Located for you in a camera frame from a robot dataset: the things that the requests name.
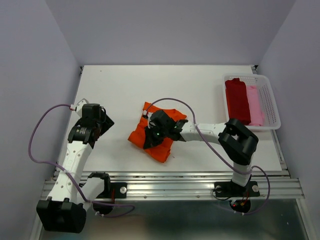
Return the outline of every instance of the pink cloth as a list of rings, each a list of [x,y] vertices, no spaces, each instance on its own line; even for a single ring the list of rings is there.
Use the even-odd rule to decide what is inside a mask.
[[[259,95],[256,86],[246,86],[246,96],[248,98],[251,123],[249,126],[263,126],[265,115],[261,111]]]

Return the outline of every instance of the plastic basket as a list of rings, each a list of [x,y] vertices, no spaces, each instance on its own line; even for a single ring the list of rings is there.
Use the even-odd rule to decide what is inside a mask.
[[[225,74],[223,76],[223,99],[224,99],[224,108],[226,119],[229,120],[229,112],[227,105],[227,96],[226,96],[226,84],[225,81],[232,80],[234,78],[239,78],[240,81],[244,82],[247,86],[256,86],[261,111],[264,113],[264,123],[263,126],[246,126],[250,130],[254,131],[267,131],[275,130],[280,128],[281,121],[279,118],[279,112],[275,100],[274,93],[272,91],[270,81],[266,76],[257,75],[257,74]]]

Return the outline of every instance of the red cloth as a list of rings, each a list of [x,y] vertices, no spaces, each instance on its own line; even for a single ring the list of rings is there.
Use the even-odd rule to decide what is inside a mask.
[[[146,110],[147,107],[149,107],[150,103],[145,102],[143,110]],[[161,110],[161,108],[158,108],[156,106],[151,106],[148,109],[149,113],[154,113],[158,110]],[[186,115],[182,114],[176,109],[163,109],[166,114],[170,118],[172,118],[175,121],[186,119]],[[128,140],[132,142],[134,145],[136,145],[138,148],[143,149],[145,139],[146,139],[146,134],[145,134],[145,127],[148,125],[148,120],[143,118],[141,116],[139,124],[136,126],[136,129],[130,134]],[[144,149],[144,151],[149,154],[151,157],[153,157],[155,160],[157,160],[160,163],[164,163],[167,158],[170,155],[170,149],[171,145],[174,141],[171,140],[170,138],[166,137],[163,142],[155,147]]]
[[[225,81],[225,88],[229,118],[238,119],[244,125],[249,125],[251,116],[246,84],[239,78],[234,78]]]

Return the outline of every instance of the dark red cloth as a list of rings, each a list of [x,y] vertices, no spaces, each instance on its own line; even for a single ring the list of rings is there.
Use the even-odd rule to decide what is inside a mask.
[[[244,125],[251,123],[247,88],[239,78],[225,81],[226,102],[229,118],[238,119]]]

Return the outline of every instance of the white table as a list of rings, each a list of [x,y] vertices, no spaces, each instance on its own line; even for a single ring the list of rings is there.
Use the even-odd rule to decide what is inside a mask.
[[[106,172],[230,172],[230,169],[204,142],[174,142],[166,163],[159,163],[127,139],[136,128],[144,102],[160,98],[177,98],[188,103],[198,123],[226,122],[222,76],[228,73],[251,74],[249,65],[86,65],[75,103],[86,98],[104,106],[115,122],[95,143],[85,171]],[[177,109],[192,119],[189,110],[174,101],[156,104]],[[59,157],[62,164],[68,134],[79,117],[71,114]],[[266,171],[281,171],[277,150],[270,131],[256,132],[259,138],[252,164]],[[230,163],[221,146],[214,147]]]

